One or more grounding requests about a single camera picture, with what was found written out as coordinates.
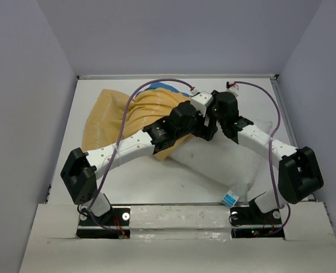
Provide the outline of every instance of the red wire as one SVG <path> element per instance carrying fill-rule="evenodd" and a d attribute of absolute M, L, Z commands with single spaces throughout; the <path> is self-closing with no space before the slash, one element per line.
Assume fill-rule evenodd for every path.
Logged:
<path fill-rule="evenodd" d="M 263 225 L 263 227 L 259 230 L 259 233 L 264 229 L 265 225 L 266 225 L 266 222 L 264 221 L 264 225 Z"/>
<path fill-rule="evenodd" d="M 270 216 L 269 216 L 269 220 L 270 220 L 270 222 L 271 222 L 271 224 L 272 224 L 272 229 L 270 230 L 270 233 L 272 233 L 272 232 L 274 231 L 275 224 L 274 224 L 274 222 L 273 222 L 273 220 L 271 219 Z"/>
<path fill-rule="evenodd" d="M 116 222 L 116 219 L 117 219 L 117 217 L 115 216 L 115 217 L 113 218 L 113 223 L 115 224 L 115 226 L 116 226 L 116 228 L 117 228 L 117 222 Z"/>
<path fill-rule="evenodd" d="M 115 216 L 115 219 L 116 219 L 116 222 L 115 222 L 116 227 L 120 230 L 121 234 L 124 235 L 125 232 L 123 231 L 123 229 L 122 229 L 122 227 L 121 227 L 121 224 L 120 224 L 120 221 L 119 221 L 118 217 Z"/>

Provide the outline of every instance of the connector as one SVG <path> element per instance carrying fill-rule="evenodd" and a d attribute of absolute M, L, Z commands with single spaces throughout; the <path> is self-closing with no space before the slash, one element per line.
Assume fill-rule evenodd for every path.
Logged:
<path fill-rule="evenodd" d="M 193 96 L 195 96 L 196 94 L 198 94 L 198 93 L 199 93 L 198 89 L 197 89 L 197 88 L 195 88 L 195 87 L 194 87 L 194 89 L 193 89 L 193 90 L 191 90 L 191 92 L 192 92 Z"/>
<path fill-rule="evenodd" d="M 233 95 L 235 95 L 235 97 L 238 97 L 238 90 L 239 90 L 239 87 L 238 87 L 238 85 L 237 84 L 235 84 L 235 85 L 232 85 L 232 86 L 230 86 L 229 88 L 227 88 L 227 91 L 228 92 L 231 92 Z"/>

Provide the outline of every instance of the yellow cloth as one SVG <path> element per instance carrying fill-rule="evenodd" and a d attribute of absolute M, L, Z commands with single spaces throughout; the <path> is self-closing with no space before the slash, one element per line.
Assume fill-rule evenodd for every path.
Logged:
<path fill-rule="evenodd" d="M 95 150 L 117 141 L 122 115 L 129 96 L 118 91 L 104 89 L 94 105 L 84 128 L 82 150 Z M 128 138 L 159 118 L 169 115 L 179 103 L 189 100 L 180 93 L 164 88 L 139 93 L 128 107 L 123 138 Z M 165 159 L 184 139 L 176 141 L 169 149 L 157 153 Z"/>

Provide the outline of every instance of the black mount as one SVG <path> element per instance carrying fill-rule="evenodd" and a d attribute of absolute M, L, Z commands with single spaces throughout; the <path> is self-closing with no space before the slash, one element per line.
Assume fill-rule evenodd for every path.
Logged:
<path fill-rule="evenodd" d="M 273 216 L 274 212 L 279 212 L 279 210 L 274 209 L 268 213 L 262 213 L 259 208 L 257 210 L 252 209 L 252 206 L 234 206 L 230 208 L 230 222 L 233 226 L 269 225 L 270 217 L 275 225 L 281 225 L 281 218 L 276 219 Z"/>
<path fill-rule="evenodd" d="M 70 152 L 60 176 L 76 205 L 90 201 L 97 191 L 97 181 L 94 171 L 80 148 Z"/>
<path fill-rule="evenodd" d="M 78 228 L 76 236 L 81 239 L 119 239 L 118 228 L 114 222 L 117 218 L 125 235 L 130 237 L 130 220 L 124 219 L 123 214 L 128 213 L 131 215 L 131 209 L 127 206 L 113 205 L 113 212 L 110 213 L 110 217 L 105 217 L 104 215 L 97 218 L 97 222 L 100 225 L 109 227 L 110 230 L 105 230 L 100 228 L 96 223 L 90 218 L 90 214 L 86 209 L 82 209 L 81 212 L 87 215 L 85 218 L 80 217 L 78 222 Z"/>
<path fill-rule="evenodd" d="M 323 178 L 316 155 L 311 148 L 298 149 L 279 161 L 280 194 L 291 204 L 296 204 L 323 187 Z"/>

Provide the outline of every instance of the white pillow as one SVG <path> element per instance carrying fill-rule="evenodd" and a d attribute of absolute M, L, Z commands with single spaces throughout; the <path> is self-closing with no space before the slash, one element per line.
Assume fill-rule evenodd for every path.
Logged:
<path fill-rule="evenodd" d="M 258 128 L 269 133 L 272 122 L 252 120 Z M 170 157 L 191 169 L 228 186 L 247 201 L 247 192 L 254 184 L 261 156 L 225 137 L 222 130 L 211 141 L 191 137 L 170 154 Z"/>

